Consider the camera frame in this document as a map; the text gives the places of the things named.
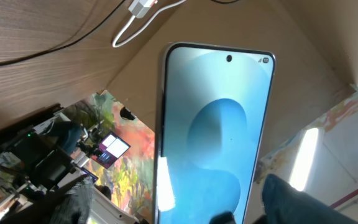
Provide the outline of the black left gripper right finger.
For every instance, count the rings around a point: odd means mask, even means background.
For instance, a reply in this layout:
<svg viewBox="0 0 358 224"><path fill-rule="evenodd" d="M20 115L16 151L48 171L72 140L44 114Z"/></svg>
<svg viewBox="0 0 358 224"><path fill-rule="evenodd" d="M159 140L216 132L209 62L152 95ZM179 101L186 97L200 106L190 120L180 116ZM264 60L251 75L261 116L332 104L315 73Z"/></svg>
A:
<svg viewBox="0 0 358 224"><path fill-rule="evenodd" d="M355 224L355 220L329 208L310 195L294 189L274 174L265 178L262 189L267 224Z"/></svg>

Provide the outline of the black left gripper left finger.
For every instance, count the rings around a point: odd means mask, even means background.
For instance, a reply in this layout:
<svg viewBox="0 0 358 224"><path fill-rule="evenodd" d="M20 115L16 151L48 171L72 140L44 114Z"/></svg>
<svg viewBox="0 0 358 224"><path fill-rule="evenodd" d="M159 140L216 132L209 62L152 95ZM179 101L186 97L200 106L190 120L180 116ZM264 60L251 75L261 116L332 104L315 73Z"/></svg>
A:
<svg viewBox="0 0 358 224"><path fill-rule="evenodd" d="M93 180L82 175L0 224L86 223L93 201Z"/></svg>

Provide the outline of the blue screen Galaxy smartphone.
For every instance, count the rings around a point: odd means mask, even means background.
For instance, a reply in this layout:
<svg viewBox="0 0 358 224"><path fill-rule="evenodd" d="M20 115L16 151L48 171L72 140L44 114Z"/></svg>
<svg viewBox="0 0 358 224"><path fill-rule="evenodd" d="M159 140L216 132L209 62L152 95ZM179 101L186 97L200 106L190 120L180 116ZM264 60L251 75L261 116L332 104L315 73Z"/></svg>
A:
<svg viewBox="0 0 358 224"><path fill-rule="evenodd" d="M269 102L271 52L176 42L160 58L153 221L245 219Z"/></svg>

